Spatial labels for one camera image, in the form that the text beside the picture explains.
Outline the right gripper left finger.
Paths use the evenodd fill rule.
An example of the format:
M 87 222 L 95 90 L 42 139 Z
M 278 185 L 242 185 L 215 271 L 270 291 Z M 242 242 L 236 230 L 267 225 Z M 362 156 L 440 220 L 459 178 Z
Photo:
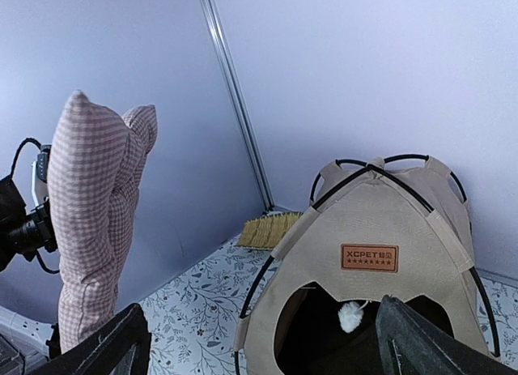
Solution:
M 151 333 L 142 307 L 133 303 L 78 346 L 35 369 L 40 375 L 146 375 Z

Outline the white pompom toy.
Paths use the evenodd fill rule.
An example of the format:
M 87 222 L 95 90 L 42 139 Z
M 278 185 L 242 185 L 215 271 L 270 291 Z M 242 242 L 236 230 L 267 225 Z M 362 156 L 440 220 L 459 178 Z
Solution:
M 344 302 L 338 310 L 339 325 L 345 333 L 351 333 L 362 322 L 363 307 L 356 301 Z

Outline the woven scratcher tray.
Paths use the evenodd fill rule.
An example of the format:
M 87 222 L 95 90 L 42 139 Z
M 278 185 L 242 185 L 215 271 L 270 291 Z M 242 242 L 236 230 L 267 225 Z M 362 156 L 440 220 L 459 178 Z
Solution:
M 302 215 L 302 212 L 282 212 L 251 219 L 244 224 L 237 246 L 273 249 Z

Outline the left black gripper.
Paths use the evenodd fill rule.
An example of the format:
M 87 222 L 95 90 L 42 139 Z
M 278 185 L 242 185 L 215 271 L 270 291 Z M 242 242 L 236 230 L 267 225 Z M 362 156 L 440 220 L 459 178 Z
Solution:
M 49 253 L 57 250 L 49 200 L 37 206 L 20 224 L 6 232 L 6 247 L 23 256 L 36 254 L 40 248 Z

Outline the black tent pole one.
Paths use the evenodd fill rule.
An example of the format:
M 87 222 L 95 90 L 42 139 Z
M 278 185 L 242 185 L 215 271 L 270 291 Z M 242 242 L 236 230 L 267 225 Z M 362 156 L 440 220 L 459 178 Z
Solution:
M 257 272 L 240 312 L 235 359 L 249 374 L 280 374 L 276 355 L 287 306 L 315 283 L 338 302 L 380 300 L 375 292 L 402 270 L 395 203 L 422 219 L 433 206 L 401 173 L 374 164 L 328 188 L 274 247 Z

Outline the left aluminium frame post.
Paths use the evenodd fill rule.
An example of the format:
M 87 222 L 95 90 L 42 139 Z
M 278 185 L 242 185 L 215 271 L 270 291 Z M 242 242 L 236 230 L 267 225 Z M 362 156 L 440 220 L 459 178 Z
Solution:
M 218 8 L 215 0 L 200 0 L 207 27 L 214 45 L 219 65 L 223 74 L 231 105 L 239 124 L 240 133 L 244 140 L 245 150 L 252 166 L 253 176 L 257 183 L 264 211 L 272 211 L 275 208 L 274 197 L 262 163 L 261 154 L 254 135 L 251 119 L 245 98 L 242 93 L 238 75 L 234 67 L 231 52 L 223 30 L 223 24 L 219 18 Z

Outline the pink checkered cushion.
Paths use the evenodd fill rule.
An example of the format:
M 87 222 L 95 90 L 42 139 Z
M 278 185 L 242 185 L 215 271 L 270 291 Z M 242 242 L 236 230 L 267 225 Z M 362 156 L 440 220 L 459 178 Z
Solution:
M 60 348 L 66 353 L 105 325 L 133 242 L 139 186 L 158 136 L 155 106 L 119 115 L 71 94 L 55 130 L 48 167 L 60 253 Z

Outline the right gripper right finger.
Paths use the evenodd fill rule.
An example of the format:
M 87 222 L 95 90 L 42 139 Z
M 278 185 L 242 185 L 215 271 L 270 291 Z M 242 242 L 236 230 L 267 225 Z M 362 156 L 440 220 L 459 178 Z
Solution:
M 517 371 L 455 340 L 393 296 L 376 315 L 384 374 L 516 374 Z

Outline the beige fabric pet tent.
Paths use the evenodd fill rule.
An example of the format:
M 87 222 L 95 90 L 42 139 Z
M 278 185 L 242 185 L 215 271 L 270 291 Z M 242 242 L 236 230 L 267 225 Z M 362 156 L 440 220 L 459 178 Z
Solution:
M 500 357 L 477 318 L 478 306 L 491 306 L 467 197 L 433 157 L 400 169 L 389 159 L 327 164 L 267 263 L 277 270 L 257 274 L 240 313 L 238 373 L 380 373 L 375 319 L 385 296 L 488 360 Z

